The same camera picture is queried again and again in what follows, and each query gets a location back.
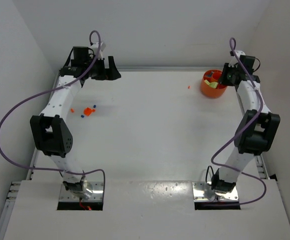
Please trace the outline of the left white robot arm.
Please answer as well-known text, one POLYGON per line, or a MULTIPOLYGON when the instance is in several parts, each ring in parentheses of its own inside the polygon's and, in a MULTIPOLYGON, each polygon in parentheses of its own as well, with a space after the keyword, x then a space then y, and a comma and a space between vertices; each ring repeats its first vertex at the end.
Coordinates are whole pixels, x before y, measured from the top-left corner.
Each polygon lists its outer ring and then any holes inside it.
POLYGON ((60 170, 65 189, 81 199, 91 195, 91 186, 70 153, 73 136, 66 125, 66 118, 75 96, 87 79, 113 81, 121 78, 112 56, 108 57, 109 67, 105 67, 104 48, 104 42, 93 43, 90 47, 73 47, 59 71, 57 90, 42 112, 30 119, 36 148, 50 157, 60 170))

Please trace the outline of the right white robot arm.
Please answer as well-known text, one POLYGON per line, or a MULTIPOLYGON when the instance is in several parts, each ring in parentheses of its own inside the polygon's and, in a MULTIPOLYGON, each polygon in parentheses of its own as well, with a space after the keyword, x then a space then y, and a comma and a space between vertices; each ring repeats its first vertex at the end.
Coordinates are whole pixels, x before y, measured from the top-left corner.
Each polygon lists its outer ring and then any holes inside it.
POLYGON ((235 87, 244 116, 234 135, 234 148, 225 164, 211 178, 211 189, 229 193, 239 175, 256 156, 269 151, 281 118, 266 106, 259 77, 254 75, 254 56, 238 51, 237 63, 226 63, 219 83, 235 87))

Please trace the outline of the orange round divided container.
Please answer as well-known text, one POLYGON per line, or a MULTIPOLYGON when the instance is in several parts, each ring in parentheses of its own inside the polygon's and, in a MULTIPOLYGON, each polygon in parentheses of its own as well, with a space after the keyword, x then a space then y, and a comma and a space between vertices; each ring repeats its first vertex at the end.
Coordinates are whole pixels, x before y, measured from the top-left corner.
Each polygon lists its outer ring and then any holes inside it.
POLYGON ((204 73, 200 84, 200 91, 204 96, 216 99, 223 95, 227 86, 219 83, 221 75, 222 71, 217 69, 211 69, 204 73))

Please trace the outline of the orange lego piece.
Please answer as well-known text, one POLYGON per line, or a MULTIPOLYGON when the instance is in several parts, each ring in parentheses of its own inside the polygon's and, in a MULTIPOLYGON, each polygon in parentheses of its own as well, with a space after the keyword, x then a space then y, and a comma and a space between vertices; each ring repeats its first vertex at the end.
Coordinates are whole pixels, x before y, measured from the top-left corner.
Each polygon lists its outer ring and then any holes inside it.
POLYGON ((94 112, 95 112, 94 108, 87 107, 87 108, 84 109, 83 114, 88 117, 94 112))

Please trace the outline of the white front cover board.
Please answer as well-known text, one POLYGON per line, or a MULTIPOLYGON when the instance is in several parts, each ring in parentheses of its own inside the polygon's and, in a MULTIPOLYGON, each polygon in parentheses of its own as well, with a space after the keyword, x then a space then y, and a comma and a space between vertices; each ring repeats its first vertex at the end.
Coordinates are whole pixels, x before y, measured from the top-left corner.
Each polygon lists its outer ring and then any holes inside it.
POLYGON ((7 240, 290 240, 276 183, 240 210, 196 210, 189 182, 107 182, 103 210, 58 210, 60 184, 23 181, 7 240))

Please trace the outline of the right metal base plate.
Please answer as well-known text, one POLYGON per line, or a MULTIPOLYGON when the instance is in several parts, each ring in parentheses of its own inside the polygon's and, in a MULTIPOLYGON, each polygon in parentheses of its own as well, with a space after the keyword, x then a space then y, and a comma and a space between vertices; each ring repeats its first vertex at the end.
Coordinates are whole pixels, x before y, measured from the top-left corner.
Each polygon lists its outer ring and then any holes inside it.
POLYGON ((239 201, 237 188, 231 192, 212 190, 204 181, 192 182, 194 202, 196 203, 235 203, 239 201))

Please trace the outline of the metal base plate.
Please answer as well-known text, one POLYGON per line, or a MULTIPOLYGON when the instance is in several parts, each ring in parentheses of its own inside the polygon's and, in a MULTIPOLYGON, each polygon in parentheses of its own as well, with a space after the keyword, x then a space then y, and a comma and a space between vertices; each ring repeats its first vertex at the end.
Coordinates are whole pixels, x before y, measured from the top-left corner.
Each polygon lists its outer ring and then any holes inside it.
POLYGON ((62 185, 59 193, 59 202, 74 202, 77 203, 81 199, 83 202, 100 203, 103 200, 103 182, 87 181, 80 190, 66 190, 62 185))
POLYGON ((194 202, 196 203, 235 203, 239 201, 237 188, 231 192, 212 190, 204 181, 192 182, 194 202))

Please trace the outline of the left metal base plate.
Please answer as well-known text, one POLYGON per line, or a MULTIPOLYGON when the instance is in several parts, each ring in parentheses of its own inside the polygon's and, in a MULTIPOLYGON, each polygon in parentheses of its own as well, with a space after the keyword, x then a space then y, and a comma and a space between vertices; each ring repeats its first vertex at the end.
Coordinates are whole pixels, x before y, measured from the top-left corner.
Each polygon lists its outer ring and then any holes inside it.
POLYGON ((80 190, 66 190, 62 185, 59 193, 59 202, 74 202, 77 203, 81 199, 83 202, 100 203, 103 200, 103 182, 87 181, 80 190))

